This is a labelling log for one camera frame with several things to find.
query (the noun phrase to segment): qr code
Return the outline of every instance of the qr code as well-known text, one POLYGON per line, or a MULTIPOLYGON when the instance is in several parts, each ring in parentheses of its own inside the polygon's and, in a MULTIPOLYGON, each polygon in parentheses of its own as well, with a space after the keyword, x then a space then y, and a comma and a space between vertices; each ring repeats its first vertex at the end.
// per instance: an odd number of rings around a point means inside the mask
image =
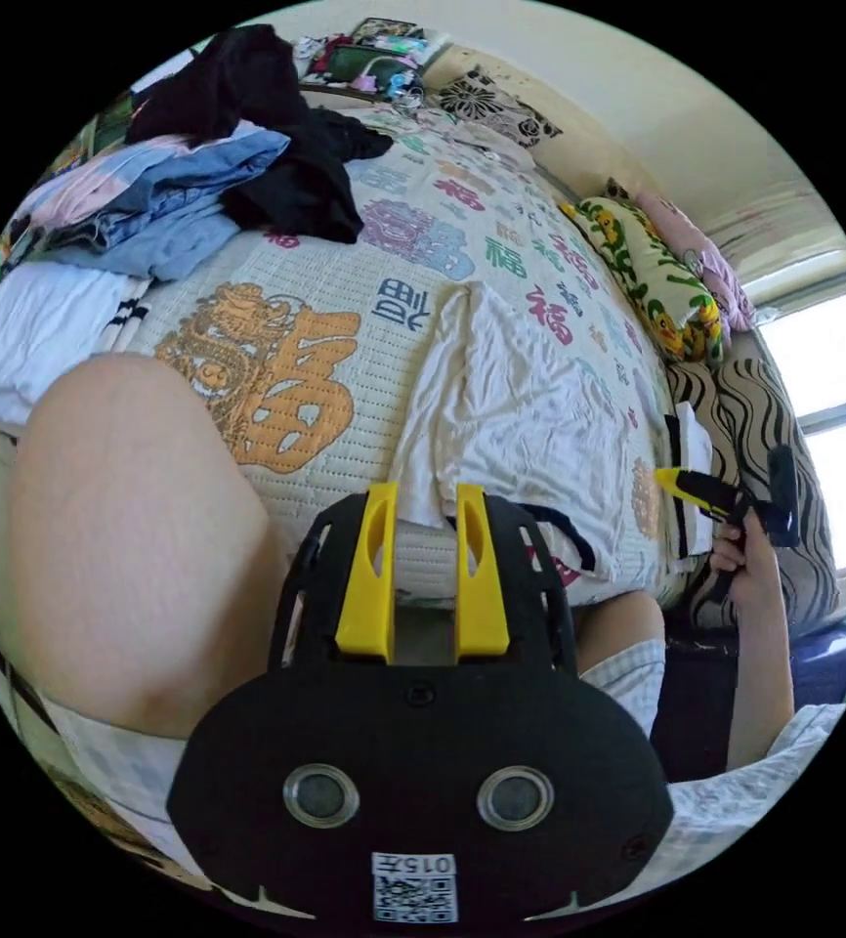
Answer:
POLYGON ((458 921, 455 876, 384 876, 374 878, 377 921, 438 924, 458 921))

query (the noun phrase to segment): quilted bedspread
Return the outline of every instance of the quilted bedspread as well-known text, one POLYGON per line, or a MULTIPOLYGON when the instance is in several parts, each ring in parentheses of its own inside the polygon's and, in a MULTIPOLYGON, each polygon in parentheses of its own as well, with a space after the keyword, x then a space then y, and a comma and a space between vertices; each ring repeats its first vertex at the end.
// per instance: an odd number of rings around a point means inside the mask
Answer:
MULTIPOLYGON (((291 554, 318 511, 387 479, 444 299, 483 280, 584 362, 632 431, 618 574, 603 583, 563 565, 571 602, 637 587, 671 602, 684 580, 652 477, 669 456, 667 379, 612 276, 557 210, 561 196, 448 139, 438 120, 349 113, 397 140, 349 164, 359 243, 240 234, 187 280, 150 292, 130 351, 168 362, 204 397, 291 554)), ((399 600, 450 605, 454 557, 452 532, 400 523, 399 600)))

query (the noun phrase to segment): white towel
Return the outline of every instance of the white towel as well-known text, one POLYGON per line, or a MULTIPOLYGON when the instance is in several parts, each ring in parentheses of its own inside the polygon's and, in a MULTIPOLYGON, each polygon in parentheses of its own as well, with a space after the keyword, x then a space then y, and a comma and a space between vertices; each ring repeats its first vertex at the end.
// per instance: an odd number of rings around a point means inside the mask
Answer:
POLYGON ((390 473, 399 518, 445 528, 456 486, 483 486, 538 519, 559 513, 568 524, 555 523, 558 559, 579 570, 591 554, 587 573, 614 578, 628 428, 582 359, 475 282, 443 306, 410 401, 390 473))
MULTIPOLYGON (((697 420, 690 402, 676 406, 676 414, 667 417, 667 430, 671 438, 674 463, 694 472, 711 474, 713 470, 713 443, 706 429, 697 420)), ((678 570, 695 569, 690 558, 708 554, 713 549, 713 522, 691 502, 667 496, 670 502, 667 526, 670 556, 681 563, 678 570)))
POLYGON ((97 348, 120 304, 148 280, 27 261, 0 283, 0 420, 24 425, 67 371, 97 348))

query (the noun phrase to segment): camera lens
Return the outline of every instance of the camera lens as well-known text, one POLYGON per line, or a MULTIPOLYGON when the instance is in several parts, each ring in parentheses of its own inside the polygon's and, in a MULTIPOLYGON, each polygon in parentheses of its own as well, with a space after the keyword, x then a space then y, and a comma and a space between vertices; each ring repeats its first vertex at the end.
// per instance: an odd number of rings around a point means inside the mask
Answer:
POLYGON ((358 813, 355 783, 331 765, 304 765, 290 773, 283 785, 289 813, 311 828, 339 828, 358 813))
POLYGON ((479 789, 479 814, 499 831, 536 827, 553 806, 553 785, 536 769, 510 766, 490 775, 479 789))

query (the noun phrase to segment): thigh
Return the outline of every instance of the thigh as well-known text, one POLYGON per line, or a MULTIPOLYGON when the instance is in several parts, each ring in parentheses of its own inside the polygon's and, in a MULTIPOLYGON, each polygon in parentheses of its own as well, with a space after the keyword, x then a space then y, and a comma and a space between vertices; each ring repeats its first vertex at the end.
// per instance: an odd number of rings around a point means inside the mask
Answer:
POLYGON ((91 360, 32 413, 10 561, 42 694, 184 738, 266 668, 283 552, 201 398, 161 362, 91 360))
POLYGON ((653 596, 641 590, 573 610, 579 673, 653 639, 664 640, 664 616, 653 596))

